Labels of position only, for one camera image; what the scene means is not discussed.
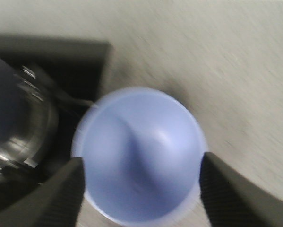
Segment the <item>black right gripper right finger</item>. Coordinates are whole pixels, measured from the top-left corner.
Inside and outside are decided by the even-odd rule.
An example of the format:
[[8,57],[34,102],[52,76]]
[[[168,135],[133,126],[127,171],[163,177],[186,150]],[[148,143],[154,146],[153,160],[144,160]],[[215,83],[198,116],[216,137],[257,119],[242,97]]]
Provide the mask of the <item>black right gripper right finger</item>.
[[206,152],[200,171],[201,200],[213,227],[283,227],[283,201]]

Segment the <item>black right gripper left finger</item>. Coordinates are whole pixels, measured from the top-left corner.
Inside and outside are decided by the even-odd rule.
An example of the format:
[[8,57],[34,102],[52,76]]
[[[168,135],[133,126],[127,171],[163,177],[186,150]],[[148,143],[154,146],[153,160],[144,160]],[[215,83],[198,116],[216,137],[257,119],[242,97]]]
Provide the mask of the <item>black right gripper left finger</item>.
[[0,211],[0,227],[74,227],[84,191],[83,160],[75,157],[30,194]]

